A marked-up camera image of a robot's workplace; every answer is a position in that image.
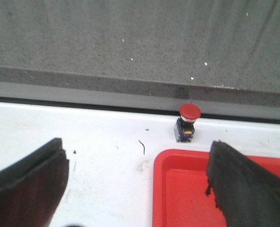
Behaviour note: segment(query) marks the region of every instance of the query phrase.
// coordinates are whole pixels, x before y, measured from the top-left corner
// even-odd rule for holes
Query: gray concrete wall
[[[161,83],[186,86],[170,96],[178,99],[194,98],[194,87],[219,90],[223,102],[223,89],[250,92],[233,103],[280,97],[280,0],[0,0],[0,67],[22,69],[0,73],[9,83],[32,83],[27,69],[47,72],[57,81],[50,87],[67,84],[59,81],[68,73],[84,79],[76,79],[83,90],[101,77],[110,80],[98,80],[99,91],[113,91],[113,79],[134,81],[124,94],[145,91],[138,81],[146,81],[144,96]],[[269,102],[280,107],[280,98]]]

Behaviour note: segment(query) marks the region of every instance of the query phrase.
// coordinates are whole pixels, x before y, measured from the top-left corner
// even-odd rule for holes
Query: white table surface
[[[198,119],[192,143],[177,143],[176,120],[165,115],[0,103],[0,170],[60,137],[70,160],[70,176],[50,226],[149,227],[153,164],[161,151],[209,151],[213,140],[221,140],[247,155],[280,157],[280,125]]]

